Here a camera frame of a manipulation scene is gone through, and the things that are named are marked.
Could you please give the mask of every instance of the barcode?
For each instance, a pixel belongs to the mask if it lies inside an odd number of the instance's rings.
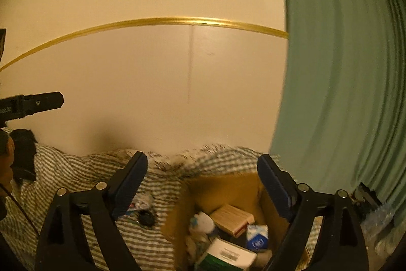
[[[234,262],[238,259],[238,256],[235,256],[235,255],[233,255],[233,254],[227,253],[226,251],[222,251],[222,252],[220,253],[220,255],[221,255],[222,257],[228,258],[229,260],[232,260],[232,261],[234,261]]]

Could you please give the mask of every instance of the curtain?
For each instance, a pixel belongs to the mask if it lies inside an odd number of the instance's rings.
[[[405,0],[286,3],[287,70],[269,152],[314,190],[352,192],[362,181],[403,214]]]

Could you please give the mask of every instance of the plaid fabric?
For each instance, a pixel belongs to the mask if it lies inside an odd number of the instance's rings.
[[[39,230],[60,187],[71,192],[89,190],[96,183],[107,181],[135,153],[135,150],[117,150],[79,157],[44,144],[38,143],[36,148],[37,180],[24,181],[20,188],[15,187],[13,194]],[[200,175],[255,172],[260,153],[242,147],[214,145],[172,157],[152,152],[146,155],[149,169],[139,192],[154,196],[156,226],[151,230],[141,228],[134,223],[132,216],[121,217],[116,225],[142,270],[173,270],[173,246],[162,236],[160,227],[176,203],[181,181]],[[7,217],[0,222],[0,230],[19,260],[28,270],[33,270],[37,246],[35,234],[10,199],[7,199],[7,210]],[[82,220],[96,266],[108,270],[89,216],[83,216]]]

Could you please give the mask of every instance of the silver bolt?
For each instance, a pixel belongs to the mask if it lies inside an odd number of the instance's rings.
[[[100,182],[100,183],[97,183],[96,184],[96,188],[98,189],[98,190],[104,190],[105,188],[107,187],[107,183],[105,183],[105,182]]]
[[[347,191],[344,191],[344,190],[338,190],[337,194],[338,194],[339,197],[342,197],[342,198],[348,197]]]
[[[56,191],[56,194],[61,197],[61,196],[65,195],[67,191],[68,190],[65,187],[62,187],[62,188],[60,188],[59,190]]]
[[[305,183],[298,184],[299,191],[307,192],[309,190],[309,186]]]

